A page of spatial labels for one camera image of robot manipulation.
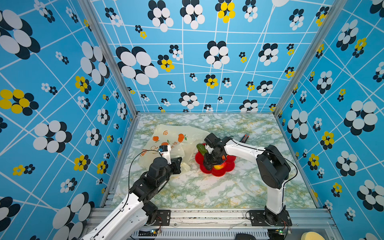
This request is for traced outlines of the translucent cream plastic bag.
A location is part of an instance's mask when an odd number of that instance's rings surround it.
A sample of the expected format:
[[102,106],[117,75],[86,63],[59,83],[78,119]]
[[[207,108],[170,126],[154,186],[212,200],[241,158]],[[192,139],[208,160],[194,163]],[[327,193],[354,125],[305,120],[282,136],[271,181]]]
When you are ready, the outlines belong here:
[[155,157],[159,146],[171,148],[171,158],[182,158],[182,171],[188,172],[193,165],[192,159],[197,153],[197,145],[202,144],[210,133],[191,126],[158,125],[150,140],[144,146],[145,153],[139,159],[139,165],[148,168]]

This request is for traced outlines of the yellow round object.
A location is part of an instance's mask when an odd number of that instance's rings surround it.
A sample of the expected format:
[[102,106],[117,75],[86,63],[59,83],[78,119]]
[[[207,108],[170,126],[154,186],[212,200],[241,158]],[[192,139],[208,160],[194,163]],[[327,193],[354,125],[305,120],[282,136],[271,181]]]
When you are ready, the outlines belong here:
[[301,240],[325,240],[325,238],[316,232],[306,232],[302,234]]

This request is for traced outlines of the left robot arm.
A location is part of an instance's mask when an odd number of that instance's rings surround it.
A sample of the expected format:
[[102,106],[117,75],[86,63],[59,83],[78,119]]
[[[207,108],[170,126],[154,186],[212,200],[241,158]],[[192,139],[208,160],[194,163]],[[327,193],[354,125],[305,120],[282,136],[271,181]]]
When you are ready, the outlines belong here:
[[127,240],[135,231],[152,224],[158,207],[151,199],[172,175],[181,173],[182,158],[157,157],[149,170],[130,188],[124,200],[82,240]]

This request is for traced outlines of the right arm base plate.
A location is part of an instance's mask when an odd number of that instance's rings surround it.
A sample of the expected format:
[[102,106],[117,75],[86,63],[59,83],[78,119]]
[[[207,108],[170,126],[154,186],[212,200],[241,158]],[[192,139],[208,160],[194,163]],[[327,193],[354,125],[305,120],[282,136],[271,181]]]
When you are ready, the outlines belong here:
[[279,214],[274,214],[268,209],[250,210],[246,212],[246,219],[253,227],[291,227],[292,221],[288,211],[282,210]]

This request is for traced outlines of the red flower-shaped plate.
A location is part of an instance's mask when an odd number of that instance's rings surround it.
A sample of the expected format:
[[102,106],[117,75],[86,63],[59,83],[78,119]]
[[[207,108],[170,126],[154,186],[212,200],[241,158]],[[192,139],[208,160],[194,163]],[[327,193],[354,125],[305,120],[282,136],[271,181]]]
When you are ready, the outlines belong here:
[[197,152],[195,156],[195,161],[197,164],[200,166],[200,170],[205,173],[205,174],[211,174],[215,177],[222,177],[224,176],[227,172],[231,172],[235,169],[235,156],[227,156],[227,160],[225,161],[226,167],[221,169],[221,170],[215,170],[214,168],[211,171],[208,171],[204,166],[203,166],[203,160],[204,157]]

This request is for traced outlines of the green yellow mango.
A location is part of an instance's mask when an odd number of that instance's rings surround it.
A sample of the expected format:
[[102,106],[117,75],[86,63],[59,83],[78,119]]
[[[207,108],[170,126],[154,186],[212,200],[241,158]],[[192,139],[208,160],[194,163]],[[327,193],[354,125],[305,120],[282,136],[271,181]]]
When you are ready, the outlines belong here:
[[197,144],[198,152],[204,157],[208,153],[205,144]]

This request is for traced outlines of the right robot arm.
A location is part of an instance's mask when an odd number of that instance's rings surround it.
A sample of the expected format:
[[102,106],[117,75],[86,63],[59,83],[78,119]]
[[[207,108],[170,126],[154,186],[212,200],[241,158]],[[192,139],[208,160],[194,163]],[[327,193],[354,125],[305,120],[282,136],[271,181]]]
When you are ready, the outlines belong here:
[[264,184],[267,186],[267,203],[264,219],[267,225],[277,226],[283,223],[292,226],[289,213],[284,204],[285,185],[291,179],[289,160],[284,158],[277,147],[266,148],[251,146],[234,140],[231,137],[218,138],[210,133],[205,139],[207,152],[203,155],[203,166],[212,170],[214,166],[228,161],[229,156],[256,162]]

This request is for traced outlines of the red yellow mango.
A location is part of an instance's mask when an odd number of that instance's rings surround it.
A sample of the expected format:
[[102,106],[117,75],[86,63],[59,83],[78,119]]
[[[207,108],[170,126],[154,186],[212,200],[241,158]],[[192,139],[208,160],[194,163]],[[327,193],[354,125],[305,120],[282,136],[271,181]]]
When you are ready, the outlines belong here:
[[223,168],[225,168],[226,167],[226,163],[222,163],[221,165],[215,165],[214,166],[214,169],[215,170],[221,170],[221,169],[223,169]]

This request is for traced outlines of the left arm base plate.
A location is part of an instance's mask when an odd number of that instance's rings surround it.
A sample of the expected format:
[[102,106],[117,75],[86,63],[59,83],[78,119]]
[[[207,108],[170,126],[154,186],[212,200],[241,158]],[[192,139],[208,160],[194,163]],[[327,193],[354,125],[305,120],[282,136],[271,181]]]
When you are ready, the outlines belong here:
[[169,226],[171,220],[171,210],[157,210],[151,214],[146,222],[146,226]]

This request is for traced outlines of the aluminium front rail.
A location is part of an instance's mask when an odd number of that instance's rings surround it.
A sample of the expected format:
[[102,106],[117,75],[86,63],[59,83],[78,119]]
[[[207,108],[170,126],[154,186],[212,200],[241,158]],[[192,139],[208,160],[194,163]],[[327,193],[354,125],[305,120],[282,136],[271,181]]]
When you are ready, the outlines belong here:
[[[326,240],[340,240],[331,214],[326,209],[288,209],[291,227],[253,227],[246,219],[248,209],[170,209],[169,226],[146,226],[128,240],[233,240],[245,234],[256,240],[300,240],[303,233],[316,232]],[[96,209],[80,239],[111,213]]]

